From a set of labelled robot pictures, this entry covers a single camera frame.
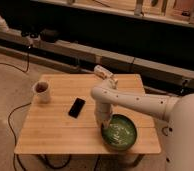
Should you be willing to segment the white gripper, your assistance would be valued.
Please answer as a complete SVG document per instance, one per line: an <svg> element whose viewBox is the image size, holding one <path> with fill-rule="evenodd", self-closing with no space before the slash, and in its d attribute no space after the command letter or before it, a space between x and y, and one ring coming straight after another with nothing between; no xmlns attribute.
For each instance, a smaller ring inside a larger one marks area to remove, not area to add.
<svg viewBox="0 0 194 171"><path fill-rule="evenodd" d="M110 118L112 115L112 107L108 103L95 103L95 116L98 122L103 122L103 128L107 129L110 125Z"/></svg>

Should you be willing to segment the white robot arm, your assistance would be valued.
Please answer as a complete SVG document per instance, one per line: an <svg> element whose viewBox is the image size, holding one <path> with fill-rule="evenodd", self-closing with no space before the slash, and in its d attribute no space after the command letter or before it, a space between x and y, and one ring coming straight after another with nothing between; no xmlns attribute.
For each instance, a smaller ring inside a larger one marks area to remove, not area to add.
<svg viewBox="0 0 194 171"><path fill-rule="evenodd" d="M132 109L168 123L166 171L194 171L194 94L183 97L118 91L107 79L91 89L99 124L109 121L111 106Z"/></svg>

